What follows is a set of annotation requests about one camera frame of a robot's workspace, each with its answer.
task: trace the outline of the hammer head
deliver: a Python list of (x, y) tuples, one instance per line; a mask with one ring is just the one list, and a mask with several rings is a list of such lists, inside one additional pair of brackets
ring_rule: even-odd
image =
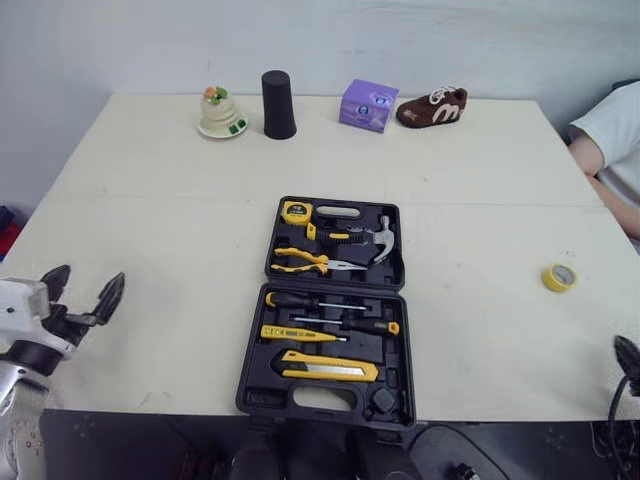
[(382, 230), (380, 230), (379, 232), (373, 232), (373, 243), (375, 243), (376, 245), (383, 245), (384, 249), (382, 250), (380, 255), (373, 259), (374, 265), (379, 264), (385, 258), (387, 258), (387, 255), (389, 255), (389, 252), (391, 252), (391, 249), (393, 248), (393, 244), (395, 242), (395, 235), (391, 230), (389, 230), (389, 217), (386, 215), (382, 215), (380, 217), (380, 225), (382, 225)]

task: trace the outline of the white sleeve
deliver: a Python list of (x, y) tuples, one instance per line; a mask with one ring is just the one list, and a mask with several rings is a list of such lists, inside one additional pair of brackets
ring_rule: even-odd
[(623, 159), (640, 148), (640, 82), (618, 88), (570, 123), (584, 131), (602, 151), (604, 165)]

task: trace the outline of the black cup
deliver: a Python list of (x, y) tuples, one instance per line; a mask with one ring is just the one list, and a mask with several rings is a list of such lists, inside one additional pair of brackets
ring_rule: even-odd
[(296, 132), (291, 101), (291, 79), (287, 72), (271, 70), (262, 75), (264, 134), (274, 140), (286, 140)]

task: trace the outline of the purple box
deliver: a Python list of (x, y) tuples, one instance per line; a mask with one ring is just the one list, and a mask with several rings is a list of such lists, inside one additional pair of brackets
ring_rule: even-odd
[(396, 88), (354, 80), (342, 96), (340, 121), (383, 133), (391, 118), (397, 95)]

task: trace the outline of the person's arm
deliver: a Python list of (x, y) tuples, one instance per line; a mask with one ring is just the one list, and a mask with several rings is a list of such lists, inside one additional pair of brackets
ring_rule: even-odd
[(569, 145), (569, 151), (622, 229), (630, 237), (640, 239), (640, 210), (620, 200), (615, 193), (594, 177), (604, 167), (604, 156), (598, 145), (588, 135), (582, 133)]

